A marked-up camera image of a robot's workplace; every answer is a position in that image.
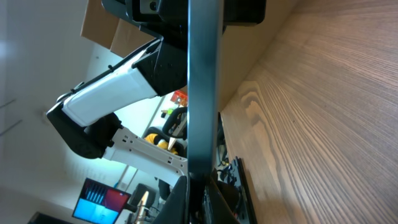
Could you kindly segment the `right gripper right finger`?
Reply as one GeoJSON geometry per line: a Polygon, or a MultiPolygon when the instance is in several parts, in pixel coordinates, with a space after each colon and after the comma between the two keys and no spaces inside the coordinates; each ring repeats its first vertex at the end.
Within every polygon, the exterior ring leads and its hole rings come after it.
{"type": "Polygon", "coordinates": [[[205,224],[239,224],[212,178],[206,180],[203,198],[205,224]]]}

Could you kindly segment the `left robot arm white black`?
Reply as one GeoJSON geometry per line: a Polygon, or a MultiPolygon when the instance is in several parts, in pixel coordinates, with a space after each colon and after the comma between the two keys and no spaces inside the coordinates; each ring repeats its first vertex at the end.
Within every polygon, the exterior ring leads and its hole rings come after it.
{"type": "Polygon", "coordinates": [[[47,117],[69,148],[87,159],[135,167],[170,185],[211,174],[218,116],[220,42],[226,26],[254,26],[265,1],[103,1],[103,7],[152,40],[94,79],[60,96],[47,117]],[[182,123],[186,157],[132,133],[116,111],[141,100],[188,89],[182,123]]]}

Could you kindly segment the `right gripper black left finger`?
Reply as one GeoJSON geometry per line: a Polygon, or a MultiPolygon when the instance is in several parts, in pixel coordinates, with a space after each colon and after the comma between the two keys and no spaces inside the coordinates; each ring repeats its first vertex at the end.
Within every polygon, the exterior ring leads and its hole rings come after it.
{"type": "Polygon", "coordinates": [[[187,177],[179,177],[165,205],[152,224],[184,224],[186,211],[187,177]]]}

